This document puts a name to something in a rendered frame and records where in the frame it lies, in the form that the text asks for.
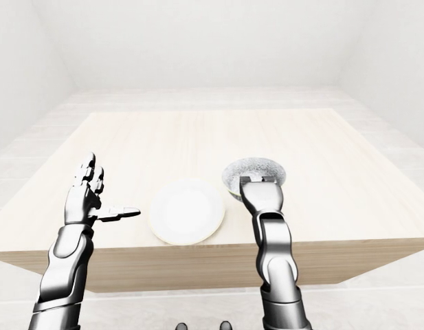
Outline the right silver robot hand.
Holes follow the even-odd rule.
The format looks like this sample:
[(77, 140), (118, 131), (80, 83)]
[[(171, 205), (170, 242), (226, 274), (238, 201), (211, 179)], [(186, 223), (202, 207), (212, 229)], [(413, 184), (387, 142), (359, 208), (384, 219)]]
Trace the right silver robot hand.
[(251, 215), (260, 212), (281, 212), (284, 197), (277, 179), (264, 176), (260, 181), (240, 177), (240, 194), (244, 206)]

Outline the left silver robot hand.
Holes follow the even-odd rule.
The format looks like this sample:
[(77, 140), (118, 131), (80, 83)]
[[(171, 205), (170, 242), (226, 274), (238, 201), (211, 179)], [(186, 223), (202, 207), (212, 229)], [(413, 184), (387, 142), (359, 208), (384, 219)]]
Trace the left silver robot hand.
[(83, 223), (92, 226), (95, 221), (119, 221), (141, 214), (138, 208), (102, 206), (100, 194), (104, 190), (104, 169), (96, 166), (96, 156), (90, 152), (78, 167), (74, 182), (65, 201), (65, 224)]

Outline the patterned grey bowl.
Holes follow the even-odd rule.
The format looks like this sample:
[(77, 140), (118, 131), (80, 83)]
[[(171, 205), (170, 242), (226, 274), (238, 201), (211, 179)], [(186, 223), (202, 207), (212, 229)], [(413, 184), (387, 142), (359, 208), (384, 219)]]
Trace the patterned grey bowl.
[(238, 159), (228, 165), (221, 175), (227, 190), (238, 201), (242, 201), (240, 177), (249, 177), (253, 182), (260, 182), (263, 177), (272, 177), (279, 186), (282, 186), (286, 176), (284, 168), (279, 163), (263, 157)]

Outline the white round plate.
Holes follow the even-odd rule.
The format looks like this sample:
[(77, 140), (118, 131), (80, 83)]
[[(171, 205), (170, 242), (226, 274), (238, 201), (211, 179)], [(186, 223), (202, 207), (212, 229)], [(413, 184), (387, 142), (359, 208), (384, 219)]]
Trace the white round plate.
[(156, 193), (148, 222), (161, 241), (194, 245), (212, 236), (224, 216), (223, 198), (212, 184), (203, 179), (185, 178), (165, 185)]

